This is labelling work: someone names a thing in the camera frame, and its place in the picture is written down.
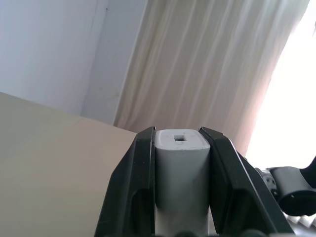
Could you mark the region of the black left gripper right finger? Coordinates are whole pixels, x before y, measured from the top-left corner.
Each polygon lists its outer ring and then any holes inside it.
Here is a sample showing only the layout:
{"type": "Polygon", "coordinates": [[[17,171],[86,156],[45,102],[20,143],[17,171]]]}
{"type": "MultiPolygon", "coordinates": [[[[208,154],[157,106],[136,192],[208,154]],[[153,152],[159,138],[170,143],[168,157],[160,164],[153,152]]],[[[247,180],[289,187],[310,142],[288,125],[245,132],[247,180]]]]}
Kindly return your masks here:
{"type": "Polygon", "coordinates": [[[209,206],[219,235],[293,234],[258,171],[239,155],[223,133],[201,127],[210,144],[209,206]]]}

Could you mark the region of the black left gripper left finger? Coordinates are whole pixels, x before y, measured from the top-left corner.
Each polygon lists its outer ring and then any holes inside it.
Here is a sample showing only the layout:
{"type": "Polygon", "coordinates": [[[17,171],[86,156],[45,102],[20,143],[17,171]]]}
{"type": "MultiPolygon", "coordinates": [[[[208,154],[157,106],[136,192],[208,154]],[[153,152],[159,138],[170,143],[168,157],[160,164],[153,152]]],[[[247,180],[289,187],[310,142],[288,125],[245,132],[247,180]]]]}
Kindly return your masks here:
{"type": "Polygon", "coordinates": [[[152,237],[155,234],[155,127],[136,134],[111,174],[96,237],[152,237]]]}

